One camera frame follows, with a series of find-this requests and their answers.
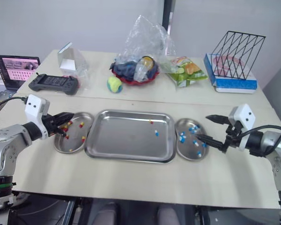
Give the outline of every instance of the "black wire rack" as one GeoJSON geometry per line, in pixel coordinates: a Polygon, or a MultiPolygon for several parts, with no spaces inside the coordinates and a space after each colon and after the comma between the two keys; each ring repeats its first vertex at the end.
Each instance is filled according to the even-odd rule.
{"type": "Polygon", "coordinates": [[[210,56],[214,75],[246,80],[265,39],[261,35],[227,31],[210,56]]]}

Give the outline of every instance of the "stainless steel tray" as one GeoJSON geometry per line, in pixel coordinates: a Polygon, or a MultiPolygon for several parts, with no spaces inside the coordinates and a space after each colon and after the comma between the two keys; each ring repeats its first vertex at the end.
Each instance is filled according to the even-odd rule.
{"type": "Polygon", "coordinates": [[[191,161],[200,161],[206,157],[209,147],[195,136],[196,134],[206,134],[201,124],[197,121],[183,118],[177,121],[175,130],[177,135],[177,152],[180,156],[191,161]],[[180,136],[185,137],[184,142],[179,140],[180,136]]]}
{"type": "Polygon", "coordinates": [[[167,163],[175,157],[174,126],[164,113],[104,110],[95,118],[85,152],[95,158],[167,163]]]}
{"type": "Polygon", "coordinates": [[[54,146],[57,151],[61,153],[74,153],[82,150],[84,148],[84,143],[86,140],[82,140],[82,137],[87,137],[90,127],[94,122],[94,117],[86,112],[75,113],[71,120],[72,125],[68,126],[68,139],[62,137],[61,135],[55,135],[54,146]]]}

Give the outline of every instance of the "red bowl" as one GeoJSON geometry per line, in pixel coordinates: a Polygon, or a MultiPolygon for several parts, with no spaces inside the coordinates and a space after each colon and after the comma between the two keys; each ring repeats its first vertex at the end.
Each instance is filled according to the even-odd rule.
{"type": "Polygon", "coordinates": [[[145,84],[145,83],[150,83],[151,81],[155,80],[155,78],[156,78],[157,75],[159,74],[159,72],[157,71],[151,79],[148,79],[148,80],[146,80],[146,81],[144,81],[144,82],[138,82],[138,81],[128,81],[128,80],[126,80],[124,77],[119,77],[119,76],[113,71],[113,69],[112,69],[111,71],[112,71],[112,73],[113,73],[118,79],[121,80],[121,82],[126,83],[126,84],[129,84],[129,85],[138,85],[138,86],[140,86],[140,85],[142,85],[142,84],[145,84]]]}

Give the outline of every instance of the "small metal bowl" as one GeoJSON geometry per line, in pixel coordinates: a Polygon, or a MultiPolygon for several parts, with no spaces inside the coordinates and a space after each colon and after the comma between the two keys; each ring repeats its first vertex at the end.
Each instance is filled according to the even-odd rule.
{"type": "Polygon", "coordinates": [[[197,121],[183,118],[175,124],[175,131],[177,135],[177,152],[181,157],[190,161],[201,161],[206,157],[209,147],[196,137],[198,134],[206,134],[201,124],[197,121]],[[184,133],[182,136],[185,136],[183,143],[179,140],[182,133],[184,133]]]}
{"type": "Polygon", "coordinates": [[[55,135],[54,139],[55,149],[65,154],[71,154],[84,149],[82,137],[84,136],[87,138],[90,127],[94,122],[94,117],[87,112],[78,112],[75,113],[71,121],[73,122],[72,125],[67,125],[67,135],[69,138],[67,139],[61,135],[55,135]]]}

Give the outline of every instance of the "chip bag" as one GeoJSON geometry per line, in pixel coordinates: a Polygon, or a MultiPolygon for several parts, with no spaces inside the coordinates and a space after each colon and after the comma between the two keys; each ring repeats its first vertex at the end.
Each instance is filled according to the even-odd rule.
{"type": "Polygon", "coordinates": [[[177,69],[168,73],[178,87],[187,87],[196,81],[207,79],[207,75],[190,58],[183,56],[171,61],[177,69]]]}

